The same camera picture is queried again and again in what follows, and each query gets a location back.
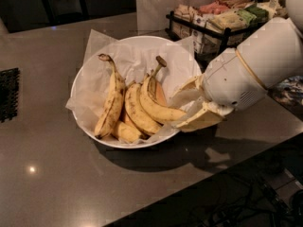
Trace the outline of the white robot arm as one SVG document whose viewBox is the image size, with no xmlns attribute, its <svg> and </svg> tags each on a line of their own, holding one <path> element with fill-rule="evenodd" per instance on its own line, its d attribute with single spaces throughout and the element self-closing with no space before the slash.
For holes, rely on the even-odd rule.
<svg viewBox="0 0 303 227">
<path fill-rule="evenodd" d="M 272 86 L 299 74 L 303 0 L 286 0 L 286 9 L 286 19 L 271 19 L 237 47 L 225 49 L 202 75 L 181 86 L 173 98 L 192 106 L 172 123 L 175 129 L 188 132 L 216 125 L 264 99 Z"/>
</svg>

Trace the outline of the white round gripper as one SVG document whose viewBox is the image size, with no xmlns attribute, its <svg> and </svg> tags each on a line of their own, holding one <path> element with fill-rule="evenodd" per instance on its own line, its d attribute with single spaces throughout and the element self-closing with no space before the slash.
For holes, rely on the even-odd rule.
<svg viewBox="0 0 303 227">
<path fill-rule="evenodd" d="M 265 86 L 240 52 L 236 48 L 227 48 L 209 63 L 204 75 L 188 79 L 170 97 L 169 105 L 178 109 L 187 109 L 195 102 L 204 101 L 205 96 L 212 100 L 202 102 L 184 119 L 174 122 L 173 127 L 191 132 L 217 125 L 226 115 L 224 106 L 242 111 L 264 99 L 266 93 Z"/>
</svg>

